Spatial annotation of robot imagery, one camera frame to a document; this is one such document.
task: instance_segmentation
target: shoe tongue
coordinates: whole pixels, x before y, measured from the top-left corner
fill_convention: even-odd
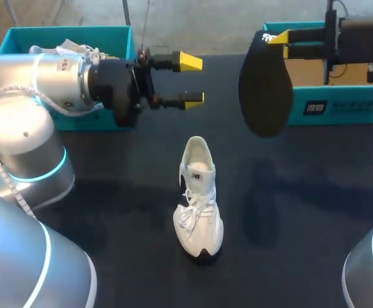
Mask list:
[[[214,171],[203,171],[201,169],[188,167],[186,175],[192,193],[202,194],[203,196],[211,193],[215,181]]]

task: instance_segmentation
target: blue storage bin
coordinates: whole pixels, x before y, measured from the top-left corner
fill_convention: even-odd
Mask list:
[[[130,26],[77,26],[10,28],[0,46],[0,55],[28,53],[32,45],[55,48],[66,39],[77,44],[98,47],[103,53],[126,60],[135,59],[136,52]],[[117,130],[111,110],[92,112],[84,117],[65,117],[51,112],[61,131]]]
[[[268,22],[263,28],[284,32],[323,26],[323,21]],[[373,85],[294,87],[294,93],[289,125],[373,123]]]

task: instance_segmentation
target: table surface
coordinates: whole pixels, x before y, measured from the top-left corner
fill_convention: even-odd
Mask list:
[[[76,186],[37,216],[91,256],[96,307],[346,307],[344,260],[373,227],[373,125],[260,139],[238,106],[242,60],[209,56],[201,74],[155,74],[161,93],[205,90],[203,107],[148,110],[130,132],[63,134]],[[207,267],[186,257],[172,223],[193,135],[211,149],[225,226]]]

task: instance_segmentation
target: black sole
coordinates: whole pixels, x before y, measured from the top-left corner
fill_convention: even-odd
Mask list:
[[[183,248],[182,250],[185,252],[189,259],[191,259],[197,265],[202,266],[214,265],[219,260],[219,257],[222,253],[222,247],[220,247],[219,251],[215,255],[210,255],[210,253],[206,249],[202,249],[200,254],[197,257],[194,257],[193,255],[190,255],[187,251],[185,251]]]

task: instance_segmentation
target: shoe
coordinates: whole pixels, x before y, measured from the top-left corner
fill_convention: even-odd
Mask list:
[[[197,261],[209,261],[219,252],[224,223],[216,201],[215,165],[202,137],[186,144],[179,167],[181,198],[174,213],[176,235]]]

